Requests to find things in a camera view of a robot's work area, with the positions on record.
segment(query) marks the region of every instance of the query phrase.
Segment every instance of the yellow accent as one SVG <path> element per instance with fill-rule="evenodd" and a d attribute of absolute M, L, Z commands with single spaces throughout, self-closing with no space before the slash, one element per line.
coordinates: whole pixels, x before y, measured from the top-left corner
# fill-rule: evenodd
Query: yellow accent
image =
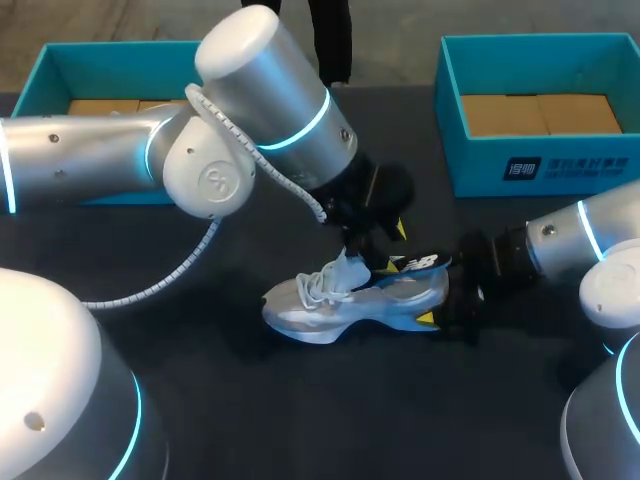
<path fill-rule="evenodd" d="M 407 234 L 404 232 L 404 226 L 402 225 L 402 219 L 401 218 L 398 219 L 398 225 L 396 225 L 396 228 L 400 232 L 400 235 L 402 235 L 402 238 L 404 238 L 406 240 L 407 239 Z"/>
<path fill-rule="evenodd" d="M 433 313 L 431 312 L 420 315 L 418 318 L 416 318 L 416 322 L 426 325 L 435 325 L 435 321 L 433 320 Z"/>
<path fill-rule="evenodd" d="M 399 272 L 398 267 L 396 267 L 395 264 L 391 260 L 389 260 L 389 262 L 387 263 L 387 270 L 386 271 L 389 272 L 389 273 L 398 273 Z"/>

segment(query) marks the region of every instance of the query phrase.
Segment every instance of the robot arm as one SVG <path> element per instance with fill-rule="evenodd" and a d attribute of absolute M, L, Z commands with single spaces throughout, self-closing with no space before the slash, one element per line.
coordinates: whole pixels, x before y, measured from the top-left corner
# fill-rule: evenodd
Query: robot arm
<path fill-rule="evenodd" d="M 386 266 L 369 232 L 381 226 L 402 239 L 409 175 L 364 153 L 278 17 L 262 6 L 230 15 L 195 64 L 203 86 L 187 88 L 190 106 L 3 120 L 5 211 L 165 188 L 187 213 L 220 218 L 248 198 L 255 162 L 319 220 L 342 227 L 350 252 Z"/>

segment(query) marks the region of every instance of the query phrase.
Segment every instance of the shoe sole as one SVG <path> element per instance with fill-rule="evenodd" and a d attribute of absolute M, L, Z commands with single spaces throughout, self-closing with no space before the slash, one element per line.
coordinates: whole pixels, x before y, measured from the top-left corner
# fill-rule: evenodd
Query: shoe sole
<path fill-rule="evenodd" d="M 277 327 L 273 323 L 269 321 L 268 318 L 265 317 L 265 321 L 267 325 L 269 325 L 276 332 L 281 333 L 289 338 L 293 338 L 294 340 L 298 340 L 304 343 L 315 343 L 317 345 L 327 345 L 329 343 L 335 342 L 340 335 L 344 333 L 346 329 L 348 329 L 354 323 L 360 322 L 362 320 L 374 320 L 376 322 L 382 323 L 387 327 L 393 328 L 394 330 L 404 331 L 404 332 L 436 332 L 438 331 L 438 327 L 430 327 L 427 325 L 421 325 L 416 321 L 416 318 L 411 315 L 388 315 L 385 316 L 384 319 L 381 318 L 359 318 L 350 323 L 346 323 L 340 325 L 338 327 L 329 329 L 329 330 L 321 330 L 317 332 L 301 332 L 299 330 L 288 330 L 284 328 Z"/>

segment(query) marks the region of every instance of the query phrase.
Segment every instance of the leg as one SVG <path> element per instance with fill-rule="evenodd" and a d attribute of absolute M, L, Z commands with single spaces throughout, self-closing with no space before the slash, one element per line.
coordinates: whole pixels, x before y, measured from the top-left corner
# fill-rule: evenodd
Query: leg
<path fill-rule="evenodd" d="M 282 0 L 241 0 L 241 3 L 243 7 L 248 7 L 249 5 L 264 5 L 280 15 Z"/>
<path fill-rule="evenodd" d="M 309 0 L 320 79 L 330 86 L 351 77 L 349 0 Z"/>

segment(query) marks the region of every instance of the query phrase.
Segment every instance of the floor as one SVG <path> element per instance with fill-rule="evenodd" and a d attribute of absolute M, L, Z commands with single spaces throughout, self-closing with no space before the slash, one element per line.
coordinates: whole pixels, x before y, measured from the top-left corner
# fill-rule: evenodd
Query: floor
<path fill-rule="evenodd" d="M 19 91 L 46 42 L 199 39 L 239 0 L 0 0 L 0 91 Z M 445 34 L 626 31 L 637 0 L 351 0 L 356 85 L 431 83 Z M 284 1 L 309 56 L 304 0 Z"/>

